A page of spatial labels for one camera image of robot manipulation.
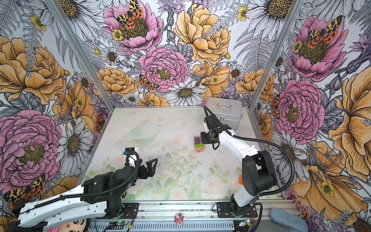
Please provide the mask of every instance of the table surface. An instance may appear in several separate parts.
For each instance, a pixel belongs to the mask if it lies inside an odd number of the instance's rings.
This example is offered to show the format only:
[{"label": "table surface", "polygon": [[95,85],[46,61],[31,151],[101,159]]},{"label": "table surface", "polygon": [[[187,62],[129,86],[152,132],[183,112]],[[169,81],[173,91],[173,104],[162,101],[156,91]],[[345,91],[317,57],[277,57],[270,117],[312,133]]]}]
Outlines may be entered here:
[{"label": "table surface", "polygon": [[[238,191],[241,163],[211,144],[197,153],[194,137],[204,131],[202,107],[116,108],[85,173],[85,179],[124,167],[126,147],[138,147],[143,163],[157,158],[154,177],[138,180],[124,200],[226,200]],[[138,130],[147,138],[132,139]],[[256,138],[248,114],[237,135]],[[257,143],[249,143],[259,148]]]}]

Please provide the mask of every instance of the floral wallpaper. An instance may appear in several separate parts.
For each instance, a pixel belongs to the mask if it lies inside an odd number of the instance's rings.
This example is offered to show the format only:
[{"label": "floral wallpaper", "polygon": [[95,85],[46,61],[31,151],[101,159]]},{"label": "floral wallpaper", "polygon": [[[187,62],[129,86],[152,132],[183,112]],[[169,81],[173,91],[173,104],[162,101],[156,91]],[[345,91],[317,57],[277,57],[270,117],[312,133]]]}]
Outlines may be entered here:
[{"label": "floral wallpaper", "polygon": [[[272,94],[254,113],[263,137],[295,161],[285,195],[309,231],[371,231],[371,1],[304,7],[272,70]],[[285,183],[288,162],[269,149]]]},{"label": "floral wallpaper", "polygon": [[[59,3],[115,105],[203,105],[207,97],[247,105],[292,0]],[[49,12],[36,8],[58,34]],[[268,101],[273,79],[265,93]]]},{"label": "floral wallpaper", "polygon": [[109,115],[97,93],[42,1],[0,1],[1,231],[17,200],[76,186]]}]

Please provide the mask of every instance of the metal post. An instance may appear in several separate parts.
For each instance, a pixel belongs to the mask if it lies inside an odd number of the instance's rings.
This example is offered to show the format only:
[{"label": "metal post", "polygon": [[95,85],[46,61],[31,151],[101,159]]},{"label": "metal post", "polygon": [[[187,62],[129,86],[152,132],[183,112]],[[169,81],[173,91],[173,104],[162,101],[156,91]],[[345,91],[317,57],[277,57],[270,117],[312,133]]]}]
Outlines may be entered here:
[{"label": "metal post", "polygon": [[75,51],[76,55],[80,59],[82,65],[84,66],[89,77],[93,80],[97,90],[102,96],[108,111],[112,112],[114,105],[104,89],[101,80],[98,78],[97,72],[95,71],[93,65],[91,64],[89,57],[86,55],[85,50],[83,49],[76,33],[72,29],[72,25],[69,24],[67,16],[60,7],[58,0],[47,0],[44,1],[50,12],[52,13],[54,19],[58,23],[58,28],[62,30],[68,42],[71,44],[72,49]]},{"label": "metal post", "polygon": [[273,47],[270,57],[268,58],[267,64],[264,67],[262,78],[260,79],[256,90],[254,92],[253,98],[249,105],[249,110],[253,110],[257,104],[258,99],[260,98],[261,93],[263,92],[264,86],[269,79],[269,75],[273,69],[274,64],[280,54],[280,50],[286,42],[287,35],[290,33],[292,27],[295,24],[295,20],[299,15],[301,7],[303,6],[304,0],[294,0],[291,4],[290,11],[287,14],[286,20],[284,22],[282,31],[277,36],[276,43]]}]

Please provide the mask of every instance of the silver metal case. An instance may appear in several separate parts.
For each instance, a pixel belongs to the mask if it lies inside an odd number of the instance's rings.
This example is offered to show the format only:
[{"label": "silver metal case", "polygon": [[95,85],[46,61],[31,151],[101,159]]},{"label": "silver metal case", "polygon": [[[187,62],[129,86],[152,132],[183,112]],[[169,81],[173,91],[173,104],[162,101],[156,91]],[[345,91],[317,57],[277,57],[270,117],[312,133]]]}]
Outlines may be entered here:
[{"label": "silver metal case", "polygon": [[237,130],[242,119],[242,102],[224,98],[207,98],[206,106],[223,123]]}]

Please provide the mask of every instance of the case lid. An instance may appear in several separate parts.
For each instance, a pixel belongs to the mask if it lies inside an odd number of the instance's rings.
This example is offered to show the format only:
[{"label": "case lid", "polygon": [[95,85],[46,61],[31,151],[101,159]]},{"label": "case lid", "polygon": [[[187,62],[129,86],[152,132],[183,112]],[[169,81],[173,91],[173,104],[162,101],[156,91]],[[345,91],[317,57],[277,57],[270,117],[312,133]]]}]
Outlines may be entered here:
[{"label": "case lid", "polygon": [[224,98],[207,98],[206,106],[218,117],[234,120],[242,118],[242,102]]}]

